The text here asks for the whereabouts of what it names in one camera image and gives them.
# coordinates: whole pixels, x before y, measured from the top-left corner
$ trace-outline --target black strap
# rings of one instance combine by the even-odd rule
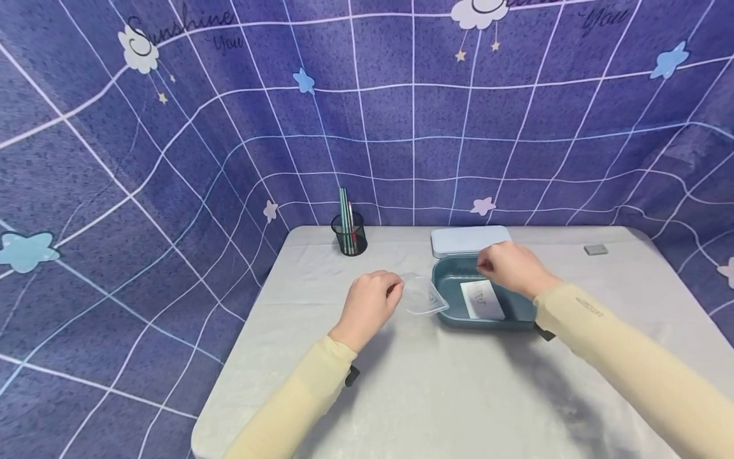
[[[541,327],[538,327],[538,324],[533,324],[533,330],[538,332],[538,334],[541,335],[546,341],[550,341],[551,339],[556,337],[556,335],[552,334],[550,331],[545,331]]]
[[[346,376],[346,379],[344,381],[344,385],[346,387],[352,387],[352,384],[355,383],[359,375],[360,375],[360,370],[358,370],[356,366],[351,365],[349,367],[349,374]]]

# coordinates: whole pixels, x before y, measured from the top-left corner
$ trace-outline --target light blue star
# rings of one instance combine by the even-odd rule
[[[49,247],[54,236],[51,233],[39,233],[30,237],[17,233],[2,235],[0,264],[9,264],[16,272],[31,272],[42,261],[58,260],[60,255]]]
[[[295,78],[298,82],[298,89],[299,91],[301,91],[301,94],[311,93],[311,95],[313,95],[313,84],[315,83],[315,81],[313,80],[313,78],[306,74],[306,71],[303,70],[303,67],[301,67],[300,72],[293,74],[293,78]]]
[[[660,53],[658,55],[658,66],[655,67],[655,70],[650,74],[650,79],[655,79],[659,76],[662,76],[665,79],[670,78],[673,72],[677,70],[678,65],[682,64],[683,61],[688,59],[688,56],[691,55],[690,52],[685,51],[685,48],[686,41],[684,40],[672,51]]]

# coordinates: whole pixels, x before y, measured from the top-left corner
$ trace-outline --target light blue lid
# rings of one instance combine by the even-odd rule
[[[453,255],[471,255],[488,245],[502,241],[512,241],[512,238],[507,228],[500,225],[441,228],[431,231],[431,249],[437,259]]]

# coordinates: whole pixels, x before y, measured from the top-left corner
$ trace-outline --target gray eraser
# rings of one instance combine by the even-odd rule
[[[598,245],[587,245],[584,247],[584,250],[586,251],[587,255],[606,255],[609,253],[609,250],[606,249],[606,246],[604,244],[598,244]]]

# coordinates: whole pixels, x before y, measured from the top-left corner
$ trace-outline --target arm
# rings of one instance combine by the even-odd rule
[[[393,315],[402,293],[402,280],[392,272],[365,274],[352,283],[339,323],[244,426],[225,459],[292,458],[331,408],[352,361]]]
[[[733,456],[734,404],[663,347],[550,274],[526,247],[493,245],[478,269],[534,299],[538,326],[592,365],[682,458]]]
[[[237,435],[225,459],[286,459],[326,413],[357,357],[329,336],[317,342],[285,383]]]

